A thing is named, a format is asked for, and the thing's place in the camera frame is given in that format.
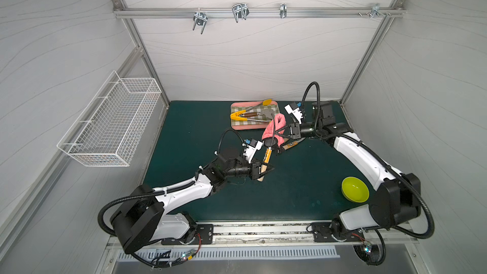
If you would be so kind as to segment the pink rag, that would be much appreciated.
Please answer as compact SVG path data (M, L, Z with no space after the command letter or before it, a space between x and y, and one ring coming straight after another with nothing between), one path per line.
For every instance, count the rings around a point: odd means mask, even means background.
M273 120L267 125L262 134L261 141L268 147L276 145L281 147L285 142L281 134L284 132L283 127L286 126L286 118L284 114L277 114Z

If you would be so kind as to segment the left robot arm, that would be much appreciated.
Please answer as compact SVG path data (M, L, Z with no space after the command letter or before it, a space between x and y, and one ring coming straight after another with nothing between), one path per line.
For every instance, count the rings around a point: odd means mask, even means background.
M190 215L173 210L218 193L230 177L258 180L273 169L265 161L248 161L243 154L226 150L188 180L157 188L140 185L130 195L109 202L98 213L98 225L118 238L126 254L164 239L186 244L196 236L197 224Z

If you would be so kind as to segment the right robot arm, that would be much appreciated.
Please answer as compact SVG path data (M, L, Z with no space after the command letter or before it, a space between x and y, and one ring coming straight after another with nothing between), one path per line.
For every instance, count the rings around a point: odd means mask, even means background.
M395 229L418 239L427 239L435 231L434 219L421 197L421 181L413 173L403 174L364 144L344 123L321 128L312 123L292 123L289 126L293 139L315 137L334 147L366 177L375 194L364 205L338 214L331 222L332 237L344 242L355 230ZM402 223L425 214L427 228L415 233L400 227Z

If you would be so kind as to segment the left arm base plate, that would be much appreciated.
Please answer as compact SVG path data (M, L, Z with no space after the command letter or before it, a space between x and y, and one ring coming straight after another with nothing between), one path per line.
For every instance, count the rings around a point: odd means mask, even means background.
M191 226L189 230L181 238L165 238L161 240L162 245L185 246L185 245L199 245L213 243L214 225L212 224L196 224Z

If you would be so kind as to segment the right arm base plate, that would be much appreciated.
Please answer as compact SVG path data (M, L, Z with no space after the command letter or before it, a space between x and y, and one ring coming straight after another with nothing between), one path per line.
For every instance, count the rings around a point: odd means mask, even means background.
M362 242L364 236L359 230L347 230L338 221L313 222L306 227L313 236L314 242Z

